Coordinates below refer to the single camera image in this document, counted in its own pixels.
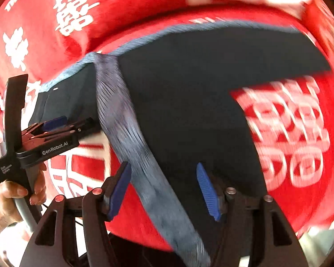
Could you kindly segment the person's left hand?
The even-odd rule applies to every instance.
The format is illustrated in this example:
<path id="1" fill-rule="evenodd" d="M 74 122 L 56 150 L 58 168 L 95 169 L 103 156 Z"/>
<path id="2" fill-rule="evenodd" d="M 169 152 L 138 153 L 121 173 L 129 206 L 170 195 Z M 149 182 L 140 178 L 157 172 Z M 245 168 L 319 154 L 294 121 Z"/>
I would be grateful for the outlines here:
<path id="1" fill-rule="evenodd" d="M 46 180 L 44 176 L 46 170 L 46 165 L 41 163 L 34 192 L 29 199 L 32 206 L 46 202 Z M 9 225 L 23 220 L 15 206 L 14 199 L 21 199 L 27 195 L 28 190 L 17 183 L 6 180 L 0 184 L 0 233 Z"/>

